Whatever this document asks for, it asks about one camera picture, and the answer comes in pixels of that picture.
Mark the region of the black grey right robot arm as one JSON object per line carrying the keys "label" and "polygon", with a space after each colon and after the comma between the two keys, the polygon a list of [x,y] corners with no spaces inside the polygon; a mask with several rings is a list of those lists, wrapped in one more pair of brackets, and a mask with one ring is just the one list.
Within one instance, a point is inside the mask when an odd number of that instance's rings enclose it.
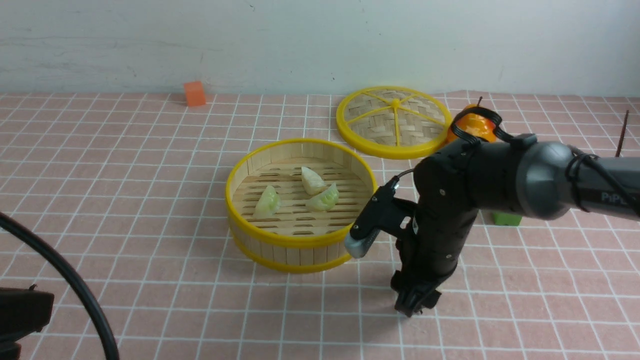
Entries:
{"label": "black grey right robot arm", "polygon": [[396,246],[401,269],[391,278],[394,308],[407,317],[432,309],[453,275],[481,210],[551,221],[572,208],[639,219],[639,158],[599,157],[533,133],[512,136],[494,111],[497,142],[463,134],[411,170],[418,201]]}

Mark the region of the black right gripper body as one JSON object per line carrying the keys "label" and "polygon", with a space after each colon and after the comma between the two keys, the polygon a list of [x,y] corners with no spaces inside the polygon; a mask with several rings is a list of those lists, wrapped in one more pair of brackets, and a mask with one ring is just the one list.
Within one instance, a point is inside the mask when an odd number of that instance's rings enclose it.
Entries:
{"label": "black right gripper body", "polygon": [[395,310],[410,318],[437,305],[438,287],[454,274],[479,210],[432,212],[409,200],[401,200],[400,205],[411,221],[395,242],[401,269],[395,271],[390,285],[397,293]]}

